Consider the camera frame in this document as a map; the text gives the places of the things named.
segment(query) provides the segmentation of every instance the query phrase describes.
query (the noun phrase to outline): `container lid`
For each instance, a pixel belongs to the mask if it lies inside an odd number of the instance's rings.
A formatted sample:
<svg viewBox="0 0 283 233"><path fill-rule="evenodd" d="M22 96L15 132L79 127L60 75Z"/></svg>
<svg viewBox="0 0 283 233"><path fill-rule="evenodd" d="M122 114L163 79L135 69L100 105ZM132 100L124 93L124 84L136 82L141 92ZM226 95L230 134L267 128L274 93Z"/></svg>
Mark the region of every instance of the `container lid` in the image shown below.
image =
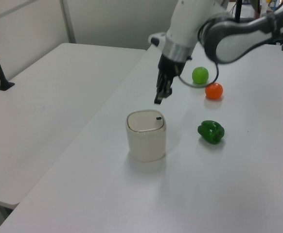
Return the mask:
<svg viewBox="0 0 283 233"><path fill-rule="evenodd" d="M164 120L161 113L145 110L131 113L127 117L127 125L131 130L142 133L161 129Z"/></svg>

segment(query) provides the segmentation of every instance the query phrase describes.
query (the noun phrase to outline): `white wall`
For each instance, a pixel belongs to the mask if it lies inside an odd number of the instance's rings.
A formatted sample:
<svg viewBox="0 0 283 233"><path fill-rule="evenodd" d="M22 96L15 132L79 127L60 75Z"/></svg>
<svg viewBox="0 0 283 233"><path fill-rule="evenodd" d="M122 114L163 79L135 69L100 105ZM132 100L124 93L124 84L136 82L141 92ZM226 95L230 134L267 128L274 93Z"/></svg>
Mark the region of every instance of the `white wall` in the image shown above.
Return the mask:
<svg viewBox="0 0 283 233"><path fill-rule="evenodd" d="M64 3L77 43L147 49L150 34L168 30L177 0L64 0Z"/></svg>
<svg viewBox="0 0 283 233"><path fill-rule="evenodd" d="M2 9L16 9L0 17L0 63L8 80L59 44L68 42L60 0L30 0L20 9L11 2L26 1L0 0L0 15Z"/></svg>

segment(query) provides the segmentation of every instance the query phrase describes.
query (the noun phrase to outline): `toy fruit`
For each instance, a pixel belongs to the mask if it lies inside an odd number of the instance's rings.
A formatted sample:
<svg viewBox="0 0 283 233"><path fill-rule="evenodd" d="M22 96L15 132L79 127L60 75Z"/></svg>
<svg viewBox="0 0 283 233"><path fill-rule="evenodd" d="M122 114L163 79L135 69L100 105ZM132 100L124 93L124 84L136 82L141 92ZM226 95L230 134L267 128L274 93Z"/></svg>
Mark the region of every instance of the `toy fruit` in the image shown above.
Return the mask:
<svg viewBox="0 0 283 233"><path fill-rule="evenodd" d="M224 128L212 120L205 120L198 127L198 133L209 143L217 144L225 135Z"/></svg>
<svg viewBox="0 0 283 233"><path fill-rule="evenodd" d="M209 79L209 72L204 67L197 67L192 72L192 80L196 84L205 84Z"/></svg>
<svg viewBox="0 0 283 233"><path fill-rule="evenodd" d="M219 83L212 83L205 87L206 97L212 100L218 99L222 96L224 89Z"/></svg>

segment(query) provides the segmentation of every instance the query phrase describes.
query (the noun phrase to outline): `black cable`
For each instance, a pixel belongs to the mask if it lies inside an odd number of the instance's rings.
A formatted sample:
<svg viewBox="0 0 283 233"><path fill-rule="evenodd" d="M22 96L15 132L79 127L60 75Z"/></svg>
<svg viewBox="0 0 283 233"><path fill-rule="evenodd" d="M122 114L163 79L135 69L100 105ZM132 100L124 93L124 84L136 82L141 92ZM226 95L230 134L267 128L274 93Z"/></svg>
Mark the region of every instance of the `black cable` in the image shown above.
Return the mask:
<svg viewBox="0 0 283 233"><path fill-rule="evenodd" d="M179 77L179 79L181 80L181 82L182 82L183 84L185 84L185 85L187 85L187 86L189 86L189 87L192 87L192 88L204 88L204 87L207 87L207 86L209 86L209 85L212 85L213 83L215 83L215 82L217 81L218 76L219 76L218 64L215 63L215 66L216 66L216 72L217 72L217 74L216 74L216 77L215 77L215 79L213 80L213 82L211 82L211 83L209 83L209 84L192 85L192 84L190 84L190 83L187 83L185 80L183 80L180 75L179 75L178 77Z"/></svg>
<svg viewBox="0 0 283 233"><path fill-rule="evenodd" d="M234 6L231 8L231 10L229 11L229 13L232 11L231 15L233 14L234 8L236 6L237 3L234 4Z"/></svg>

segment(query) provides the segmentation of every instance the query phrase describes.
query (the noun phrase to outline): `green bell pepper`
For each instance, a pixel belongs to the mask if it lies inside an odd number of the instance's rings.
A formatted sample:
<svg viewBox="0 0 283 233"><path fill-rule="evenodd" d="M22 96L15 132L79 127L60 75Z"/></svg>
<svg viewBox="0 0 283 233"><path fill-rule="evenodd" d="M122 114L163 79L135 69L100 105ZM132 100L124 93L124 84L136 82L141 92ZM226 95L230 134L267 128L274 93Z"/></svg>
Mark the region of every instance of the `green bell pepper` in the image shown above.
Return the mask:
<svg viewBox="0 0 283 233"><path fill-rule="evenodd" d="M212 120L205 120L198 127L198 133L209 143L217 144L225 135L224 128Z"/></svg>

